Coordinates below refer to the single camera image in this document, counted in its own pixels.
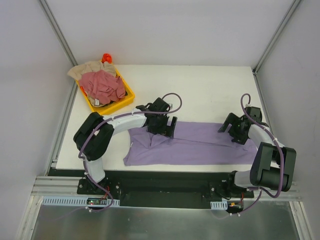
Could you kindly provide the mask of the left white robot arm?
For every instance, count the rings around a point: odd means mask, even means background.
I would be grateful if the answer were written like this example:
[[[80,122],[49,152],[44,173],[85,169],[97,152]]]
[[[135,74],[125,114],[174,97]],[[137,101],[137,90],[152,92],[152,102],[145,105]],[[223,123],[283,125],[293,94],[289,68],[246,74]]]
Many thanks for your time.
[[[75,133],[73,141],[79,150],[78,158],[83,161],[85,175],[90,180],[88,188],[99,195],[105,191],[106,174],[102,156],[108,149],[111,138],[134,128],[145,128],[147,132],[167,138],[174,137],[177,117],[169,120],[170,105],[158,97],[153,103],[138,105],[132,111],[115,116],[92,112]]]

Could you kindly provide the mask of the purple t-shirt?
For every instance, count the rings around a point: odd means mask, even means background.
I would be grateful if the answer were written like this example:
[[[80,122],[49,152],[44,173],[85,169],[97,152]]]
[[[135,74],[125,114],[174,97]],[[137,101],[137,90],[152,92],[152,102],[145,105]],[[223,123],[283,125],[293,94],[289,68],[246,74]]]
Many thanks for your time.
[[[152,134],[145,127],[130,129],[130,148],[125,166],[146,165],[247,165],[257,147],[252,140],[244,145],[232,142],[222,124],[185,122],[176,124],[173,138]]]

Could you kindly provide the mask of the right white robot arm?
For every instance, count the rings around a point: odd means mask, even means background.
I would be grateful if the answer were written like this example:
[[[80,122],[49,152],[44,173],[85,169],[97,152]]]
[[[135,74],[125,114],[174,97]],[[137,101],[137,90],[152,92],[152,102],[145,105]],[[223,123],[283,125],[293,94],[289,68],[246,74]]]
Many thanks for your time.
[[[245,107],[242,116],[229,113],[218,132],[228,132],[233,143],[244,145],[251,140],[257,147],[249,172],[250,189],[277,198],[291,188],[297,152],[273,136],[260,108]]]

